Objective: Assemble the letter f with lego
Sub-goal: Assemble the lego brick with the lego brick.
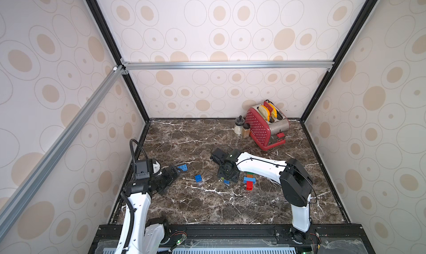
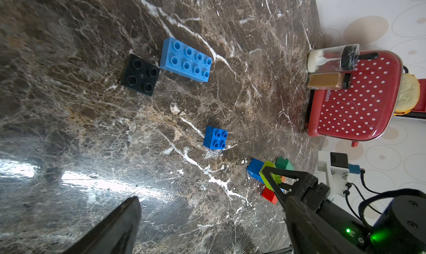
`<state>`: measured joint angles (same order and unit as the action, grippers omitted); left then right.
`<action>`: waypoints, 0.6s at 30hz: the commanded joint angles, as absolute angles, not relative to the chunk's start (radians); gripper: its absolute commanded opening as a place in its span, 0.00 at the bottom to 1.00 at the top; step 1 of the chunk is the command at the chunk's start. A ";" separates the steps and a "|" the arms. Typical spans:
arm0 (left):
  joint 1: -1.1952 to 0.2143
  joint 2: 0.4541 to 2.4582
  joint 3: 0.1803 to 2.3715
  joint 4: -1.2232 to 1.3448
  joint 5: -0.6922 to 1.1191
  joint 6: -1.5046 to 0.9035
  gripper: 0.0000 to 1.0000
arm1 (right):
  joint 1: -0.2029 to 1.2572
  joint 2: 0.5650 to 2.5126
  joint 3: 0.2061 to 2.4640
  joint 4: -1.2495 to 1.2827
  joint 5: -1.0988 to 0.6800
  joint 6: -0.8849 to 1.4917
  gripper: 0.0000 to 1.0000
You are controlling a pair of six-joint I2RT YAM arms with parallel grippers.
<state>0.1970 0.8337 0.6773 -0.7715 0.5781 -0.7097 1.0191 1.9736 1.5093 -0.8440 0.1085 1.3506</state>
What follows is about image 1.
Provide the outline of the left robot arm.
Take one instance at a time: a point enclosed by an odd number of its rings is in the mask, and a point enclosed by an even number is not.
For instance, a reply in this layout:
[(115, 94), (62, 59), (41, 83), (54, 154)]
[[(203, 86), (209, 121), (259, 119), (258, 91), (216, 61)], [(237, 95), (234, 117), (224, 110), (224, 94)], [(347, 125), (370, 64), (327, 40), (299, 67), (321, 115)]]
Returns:
[(152, 196), (163, 195), (183, 172), (176, 166), (161, 167), (155, 159), (133, 160), (134, 180), (120, 193), (126, 204), (117, 254), (156, 254), (166, 235), (163, 220), (146, 224)]

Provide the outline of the red 2x2 lego brick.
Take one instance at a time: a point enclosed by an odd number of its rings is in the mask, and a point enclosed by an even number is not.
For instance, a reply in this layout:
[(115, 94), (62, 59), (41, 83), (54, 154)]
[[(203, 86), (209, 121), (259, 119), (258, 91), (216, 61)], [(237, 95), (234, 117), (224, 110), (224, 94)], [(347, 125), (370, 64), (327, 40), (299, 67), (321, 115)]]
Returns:
[(248, 182), (246, 183), (246, 190), (247, 190), (247, 191), (252, 191), (252, 190), (253, 190), (253, 188), (254, 188), (254, 184), (253, 184), (253, 182), (248, 181)]

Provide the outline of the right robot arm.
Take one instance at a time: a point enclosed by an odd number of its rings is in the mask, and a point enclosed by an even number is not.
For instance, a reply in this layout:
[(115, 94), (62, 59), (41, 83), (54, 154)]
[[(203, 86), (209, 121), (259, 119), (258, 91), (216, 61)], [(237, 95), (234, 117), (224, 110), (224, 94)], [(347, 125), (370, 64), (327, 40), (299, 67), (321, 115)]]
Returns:
[(305, 242), (311, 226), (310, 200), (314, 187), (312, 177), (298, 160), (270, 160), (238, 149), (226, 153), (219, 148), (213, 151), (210, 159), (219, 166), (219, 178), (236, 183), (240, 173), (247, 172), (280, 184), (284, 198), (291, 205), (292, 240), (297, 244)]

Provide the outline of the light blue 2x4 lego brick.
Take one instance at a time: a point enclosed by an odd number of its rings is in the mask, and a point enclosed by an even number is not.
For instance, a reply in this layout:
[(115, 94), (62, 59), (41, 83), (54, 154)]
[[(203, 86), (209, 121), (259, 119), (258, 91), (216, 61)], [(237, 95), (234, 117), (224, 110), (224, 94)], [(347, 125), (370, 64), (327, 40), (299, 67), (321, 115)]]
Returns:
[(187, 165), (186, 165), (186, 164), (184, 164), (184, 165), (180, 165), (180, 166), (178, 166), (177, 168), (178, 168), (178, 170), (179, 170), (180, 172), (186, 172), (186, 171), (188, 171), (188, 168), (187, 168)]
[(256, 179), (254, 177), (244, 177), (244, 183), (252, 182), (253, 184), (256, 183)]

